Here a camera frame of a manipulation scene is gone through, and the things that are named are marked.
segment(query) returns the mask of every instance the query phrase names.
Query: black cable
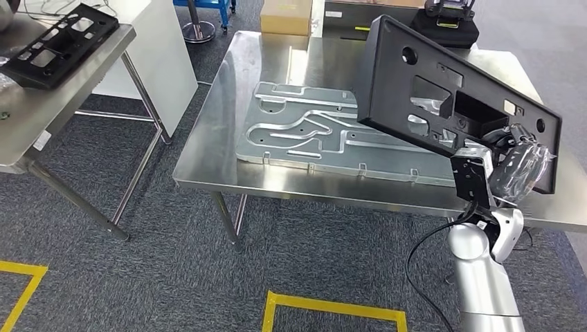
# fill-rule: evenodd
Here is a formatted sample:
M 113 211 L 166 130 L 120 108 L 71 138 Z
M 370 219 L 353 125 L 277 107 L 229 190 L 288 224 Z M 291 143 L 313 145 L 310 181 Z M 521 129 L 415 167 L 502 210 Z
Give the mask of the black cable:
M 416 250 L 418 249 L 418 247 L 420 247 L 420 245 L 429 237 L 431 237 L 432 235 L 434 235 L 435 233 L 440 232 L 441 230 L 445 229 L 445 228 L 449 228 L 451 226 L 454 225 L 458 225 L 460 223 L 465 223 L 467 222 L 474 214 L 475 211 L 477 210 L 478 207 L 478 202 L 473 202 L 469 205 L 469 207 L 467 208 L 466 212 L 457 220 L 451 222 L 451 223 L 447 223 L 444 224 L 442 226 L 439 226 L 433 230 L 431 230 L 430 232 L 426 233 L 417 243 L 416 245 L 412 248 L 412 250 L 410 251 L 410 254 L 408 255 L 408 259 L 406 260 L 406 278 L 408 278 L 408 282 L 410 283 L 410 285 L 414 288 L 414 290 L 416 291 L 416 293 L 418 293 L 418 295 L 424 299 L 424 301 L 428 302 L 428 304 L 432 307 L 432 309 L 434 310 L 434 312 L 436 313 L 436 315 L 440 318 L 440 320 L 442 320 L 442 323 L 444 324 L 444 326 L 446 327 L 446 329 L 449 332 L 454 332 L 453 327 L 451 326 L 451 323 L 447 320 L 446 316 L 444 316 L 444 314 L 442 313 L 442 311 L 440 310 L 440 308 L 438 308 L 438 306 L 436 306 L 436 304 L 434 304 L 434 302 L 432 302 L 432 300 L 426 296 L 426 294 L 424 294 L 424 292 L 419 289 L 414 282 L 412 281 L 412 279 L 410 278 L 410 261 L 412 259 L 412 256 L 414 255 L 414 252 L 416 252 Z

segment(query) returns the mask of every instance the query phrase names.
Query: metal panel hole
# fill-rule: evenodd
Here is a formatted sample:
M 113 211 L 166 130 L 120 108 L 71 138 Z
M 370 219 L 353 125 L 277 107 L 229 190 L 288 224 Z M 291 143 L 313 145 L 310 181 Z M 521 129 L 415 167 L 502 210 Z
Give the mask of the metal panel hole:
M 267 100 L 261 100 L 259 107 L 261 110 L 268 113 L 277 113 L 285 109 L 285 102 L 271 102 Z

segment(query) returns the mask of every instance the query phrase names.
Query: rectangular opening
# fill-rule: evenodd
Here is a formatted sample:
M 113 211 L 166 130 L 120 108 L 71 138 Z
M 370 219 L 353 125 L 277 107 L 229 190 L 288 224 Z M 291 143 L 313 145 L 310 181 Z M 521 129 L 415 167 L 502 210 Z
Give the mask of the rectangular opening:
M 415 116 L 410 114 L 408 116 L 408 128 L 412 133 L 417 135 L 427 137 L 430 131 L 430 126 L 428 125 L 428 121 L 422 119 L 419 116 Z
M 55 53 L 50 50 L 43 50 L 30 63 L 42 68 L 48 65 L 53 59 L 55 59 Z
M 503 110 L 513 116 L 524 116 L 524 109 L 507 99 L 503 100 Z
M 452 116 L 451 93 L 420 76 L 412 80 L 410 101 L 435 116 L 448 119 Z
M 443 74 L 447 81 L 454 83 L 456 86 L 462 88 L 461 74 L 457 73 L 456 71 L 450 69 L 449 67 L 441 63 L 436 64 L 436 69 L 438 69 Z
M 53 36 L 56 36 L 59 33 L 59 30 L 57 29 L 52 29 L 51 31 L 49 31 L 46 35 L 43 36 L 42 40 L 44 42 L 50 40 L 51 38 L 53 38 Z
M 75 39 L 71 34 L 62 31 L 57 36 L 51 38 L 51 40 L 45 44 L 45 48 L 57 54 L 62 54 L 65 53 L 74 43 Z
M 503 110 L 512 116 L 516 115 L 516 105 L 507 99 L 503 100 Z
M 79 31 L 83 33 L 84 31 L 88 30 L 88 28 L 93 24 L 91 19 L 86 17 L 80 18 L 77 22 L 71 25 L 71 28 L 75 31 Z
M 444 145 L 445 147 L 455 147 L 455 141 L 457 140 L 457 134 L 453 133 L 450 130 L 443 129 L 442 130 L 442 137 L 440 138 L 440 144 Z
M 462 130 L 477 138 L 509 124 L 507 115 L 461 91 L 455 96 L 455 116 L 463 124 Z

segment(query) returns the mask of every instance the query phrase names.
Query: cardboard box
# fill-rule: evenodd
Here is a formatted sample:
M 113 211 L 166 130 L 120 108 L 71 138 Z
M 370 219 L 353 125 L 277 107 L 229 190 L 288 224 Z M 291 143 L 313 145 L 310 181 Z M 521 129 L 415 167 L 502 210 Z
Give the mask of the cardboard box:
M 265 0 L 261 9 L 261 32 L 310 35 L 312 0 Z

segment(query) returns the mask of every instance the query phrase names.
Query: metal stand base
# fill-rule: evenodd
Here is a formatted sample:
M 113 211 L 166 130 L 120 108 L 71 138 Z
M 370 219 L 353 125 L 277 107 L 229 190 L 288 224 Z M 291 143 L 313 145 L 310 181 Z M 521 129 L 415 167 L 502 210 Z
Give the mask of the metal stand base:
M 191 44 L 202 44 L 209 42 L 216 35 L 216 27 L 207 21 L 200 21 L 198 24 L 188 23 L 181 28 L 183 39 Z
M 238 235 L 240 233 L 240 227 L 242 225 L 242 216 L 244 214 L 244 206 L 246 205 L 246 198 L 247 195 L 240 196 L 239 207 L 237 210 L 237 217 L 233 224 L 233 218 L 231 217 L 228 208 L 226 207 L 226 202 L 224 202 L 224 197 L 222 196 L 221 192 L 211 192 L 210 195 L 212 199 L 214 199 L 214 203 L 216 203 L 216 208 L 220 213 L 220 217 L 222 218 L 222 224 L 224 225 L 224 229 L 226 230 L 226 234 L 228 235 L 228 240 L 231 244 L 235 247 L 237 252 L 242 251 L 242 247 L 240 245 L 240 241 Z

